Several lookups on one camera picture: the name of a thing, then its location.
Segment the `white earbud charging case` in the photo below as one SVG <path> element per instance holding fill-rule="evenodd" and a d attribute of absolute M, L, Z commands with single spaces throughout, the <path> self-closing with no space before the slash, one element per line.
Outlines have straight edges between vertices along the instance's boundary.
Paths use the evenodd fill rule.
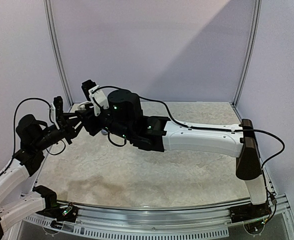
<path fill-rule="evenodd" d="M 93 106 L 93 104 L 90 101 L 84 101 L 77 106 L 77 109 L 79 111 L 82 111 L 82 110 L 87 110 L 92 106 Z"/>

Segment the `purple earbud charging case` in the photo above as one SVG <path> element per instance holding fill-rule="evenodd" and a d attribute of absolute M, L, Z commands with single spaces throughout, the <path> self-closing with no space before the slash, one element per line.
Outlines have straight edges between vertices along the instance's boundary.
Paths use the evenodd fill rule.
<path fill-rule="evenodd" d="M 106 136 L 108 134 L 108 132 L 104 129 L 101 130 L 102 135 Z"/>

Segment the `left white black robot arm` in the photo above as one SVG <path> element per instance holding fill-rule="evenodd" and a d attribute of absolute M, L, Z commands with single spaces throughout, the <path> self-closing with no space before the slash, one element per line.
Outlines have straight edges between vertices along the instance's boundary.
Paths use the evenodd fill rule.
<path fill-rule="evenodd" d="M 53 218 L 50 226 L 59 230 L 62 222 L 74 223 L 77 219 L 79 208 L 71 203 L 59 204 L 57 194 L 43 185 L 34 187 L 19 200 L 2 204 L 12 190 L 40 169 L 45 150 L 58 142 L 70 145 L 80 132 L 80 121 L 74 113 L 64 112 L 61 96 L 48 106 L 51 125 L 32 114 L 14 121 L 14 136 L 20 138 L 20 149 L 13 150 L 11 160 L 0 171 L 0 239 L 13 225 L 34 213 Z"/>

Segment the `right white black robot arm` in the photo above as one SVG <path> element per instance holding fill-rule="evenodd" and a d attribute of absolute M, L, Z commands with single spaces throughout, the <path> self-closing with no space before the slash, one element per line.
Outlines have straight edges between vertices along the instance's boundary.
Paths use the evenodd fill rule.
<path fill-rule="evenodd" d="M 109 95 L 101 88 L 88 92 L 88 101 L 76 113 L 91 136 L 105 130 L 144 151 L 190 150 L 233 157 L 235 174 L 245 182 L 250 196 L 245 213 L 256 218 L 264 211 L 267 193 L 250 120 L 210 125 L 181 122 L 171 116 L 145 116 L 140 97 L 129 90 L 118 89 Z"/>

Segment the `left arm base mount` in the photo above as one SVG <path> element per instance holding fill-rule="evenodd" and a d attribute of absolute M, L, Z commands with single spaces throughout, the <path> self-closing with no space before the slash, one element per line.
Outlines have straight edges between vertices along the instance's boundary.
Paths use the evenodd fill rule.
<path fill-rule="evenodd" d="M 47 208 L 42 211 L 38 211 L 37 214 L 55 219 L 57 222 L 70 222 L 75 223 L 79 213 L 79 207 L 73 203 L 58 203 L 52 208 Z"/>

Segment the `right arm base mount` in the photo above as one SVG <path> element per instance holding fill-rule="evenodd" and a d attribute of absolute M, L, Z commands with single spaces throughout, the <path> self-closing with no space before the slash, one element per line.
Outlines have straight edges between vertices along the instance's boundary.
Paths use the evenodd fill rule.
<path fill-rule="evenodd" d="M 275 215 L 277 210 L 277 201 L 266 201 L 263 204 L 253 205 L 247 203 L 239 206 L 233 206 L 228 209 L 232 223 L 245 222 L 249 220 L 261 220 L 263 225 L 267 224 Z"/>

